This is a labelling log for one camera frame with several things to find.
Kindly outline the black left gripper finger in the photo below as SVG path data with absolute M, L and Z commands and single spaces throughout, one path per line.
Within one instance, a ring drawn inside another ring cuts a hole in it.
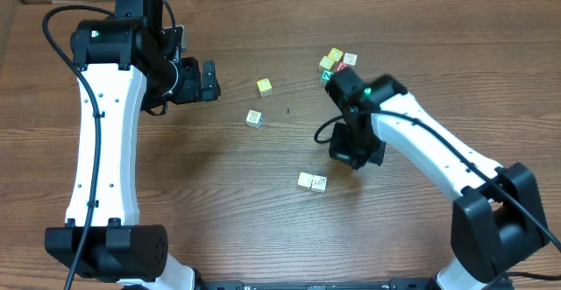
M 221 95 L 220 85 L 217 81 L 202 84 L 201 100 L 204 102 L 215 101 Z
M 205 60 L 202 64 L 202 81 L 215 82 L 217 81 L 216 64 L 213 60 Z

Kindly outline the wooden block with E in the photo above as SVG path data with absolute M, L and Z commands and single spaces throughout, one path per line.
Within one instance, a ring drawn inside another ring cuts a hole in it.
M 250 127 L 258 129 L 262 125 L 263 115 L 256 110 L 249 110 L 246 117 L 246 124 Z

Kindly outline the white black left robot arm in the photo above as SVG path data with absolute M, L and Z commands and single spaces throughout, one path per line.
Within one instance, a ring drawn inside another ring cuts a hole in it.
M 169 251 L 160 224 L 143 225 L 137 199 L 138 122 L 169 104 L 211 102 L 216 66 L 183 57 L 181 25 L 166 0 L 116 0 L 113 11 L 83 20 L 62 59 L 77 77 L 81 120 L 75 184 L 65 221 L 46 230 L 46 251 L 73 278 L 125 289 L 202 289 L 201 274 Z

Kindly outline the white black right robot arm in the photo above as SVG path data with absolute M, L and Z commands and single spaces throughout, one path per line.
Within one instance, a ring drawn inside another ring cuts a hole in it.
M 405 155 L 452 205 L 453 260 L 416 289 L 511 289 L 513 266 L 551 234 L 535 175 L 504 167 L 447 131 L 393 76 L 369 83 L 348 67 L 325 86 L 341 114 L 332 118 L 329 154 L 353 169 L 380 165 L 387 145 Z

